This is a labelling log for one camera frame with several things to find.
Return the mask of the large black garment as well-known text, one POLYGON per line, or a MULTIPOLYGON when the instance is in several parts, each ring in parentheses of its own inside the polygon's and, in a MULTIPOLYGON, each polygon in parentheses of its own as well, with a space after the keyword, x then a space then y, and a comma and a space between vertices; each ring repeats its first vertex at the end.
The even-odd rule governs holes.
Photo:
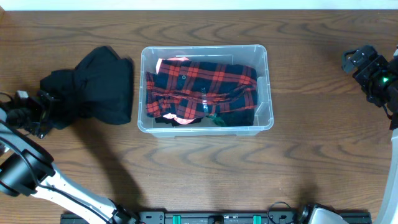
POLYGON ((129 123, 133 70, 132 60, 102 46, 74 69, 56 70, 41 79, 40 89, 60 100, 50 114, 53 126, 63 129, 79 118, 96 118, 112 125, 129 123))

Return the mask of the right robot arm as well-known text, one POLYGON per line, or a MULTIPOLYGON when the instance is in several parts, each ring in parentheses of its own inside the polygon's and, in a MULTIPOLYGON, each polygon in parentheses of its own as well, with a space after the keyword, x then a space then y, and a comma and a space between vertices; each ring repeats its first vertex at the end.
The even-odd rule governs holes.
POLYGON ((392 157, 379 213, 374 221, 368 212, 335 212, 320 204, 303 207, 293 219, 306 224, 397 223, 397 52, 387 61, 371 45, 343 53, 342 69, 352 73, 368 102, 383 108, 391 123, 392 157))

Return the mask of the pink printed t-shirt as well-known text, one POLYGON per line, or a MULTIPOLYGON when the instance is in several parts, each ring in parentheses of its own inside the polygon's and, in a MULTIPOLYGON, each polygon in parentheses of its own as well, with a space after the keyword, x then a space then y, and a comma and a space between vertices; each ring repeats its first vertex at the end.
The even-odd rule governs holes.
MULTIPOLYGON (((160 72, 160 66, 164 60, 172 60, 172 61, 189 61, 188 58, 186 57, 174 57, 174 58, 160 58, 158 59, 156 63, 156 74, 160 72)), ((186 124, 193 124, 193 123, 198 123, 200 122, 201 119, 182 119, 178 118, 177 115, 169 113, 166 115, 163 115, 161 117, 155 118, 156 123, 165 123, 165 124, 171 124, 172 126, 180 126, 180 125, 186 125, 186 124)))

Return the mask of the black taped garment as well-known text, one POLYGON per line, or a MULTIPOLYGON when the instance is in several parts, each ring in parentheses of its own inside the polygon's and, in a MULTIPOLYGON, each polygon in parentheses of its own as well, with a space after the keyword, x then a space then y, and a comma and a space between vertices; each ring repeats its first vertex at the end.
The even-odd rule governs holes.
POLYGON ((184 120, 183 119, 181 121, 176 121, 174 118, 172 118, 172 119, 168 119, 165 117, 155 118, 156 123, 171 124, 173 127, 186 125, 186 124, 196 124, 196 123, 200 123, 201 120, 202 120, 202 118, 197 118, 197 119, 193 119, 193 120, 184 120))

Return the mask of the dark navy garment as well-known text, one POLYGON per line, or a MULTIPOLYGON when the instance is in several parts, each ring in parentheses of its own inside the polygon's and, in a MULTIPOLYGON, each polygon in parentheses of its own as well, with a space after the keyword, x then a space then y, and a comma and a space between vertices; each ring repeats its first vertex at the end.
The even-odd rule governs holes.
POLYGON ((220 113, 217 117, 225 126, 252 126, 254 124, 254 109, 220 113))

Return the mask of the dark green taped garment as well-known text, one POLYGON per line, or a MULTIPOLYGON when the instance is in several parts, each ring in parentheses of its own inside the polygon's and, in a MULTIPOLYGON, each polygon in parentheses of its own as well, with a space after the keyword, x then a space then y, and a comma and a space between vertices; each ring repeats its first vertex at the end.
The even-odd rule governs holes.
POLYGON ((217 126, 221 126, 221 127, 225 127, 226 123, 224 122, 224 120, 218 116, 217 114, 209 114, 206 116, 207 118, 211 119, 212 122, 217 125, 217 126))

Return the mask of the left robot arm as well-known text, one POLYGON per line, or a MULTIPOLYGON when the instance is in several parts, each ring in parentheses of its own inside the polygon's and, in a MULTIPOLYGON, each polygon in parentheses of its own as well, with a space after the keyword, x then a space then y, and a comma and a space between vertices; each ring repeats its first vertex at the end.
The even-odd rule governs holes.
POLYGON ((12 151, 1 164, 1 192, 48 200, 88 223, 139 223, 135 213, 65 176, 43 147, 19 132, 22 128, 37 133, 31 117, 41 108, 25 91, 1 104, 1 150, 12 151))

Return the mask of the red navy plaid shirt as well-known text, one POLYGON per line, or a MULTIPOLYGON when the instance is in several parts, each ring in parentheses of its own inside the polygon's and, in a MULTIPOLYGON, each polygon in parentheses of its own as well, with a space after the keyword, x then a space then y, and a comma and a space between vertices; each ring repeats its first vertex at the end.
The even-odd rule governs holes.
POLYGON ((160 59, 146 83, 151 118, 197 119, 257 107, 257 72, 246 65, 160 59))

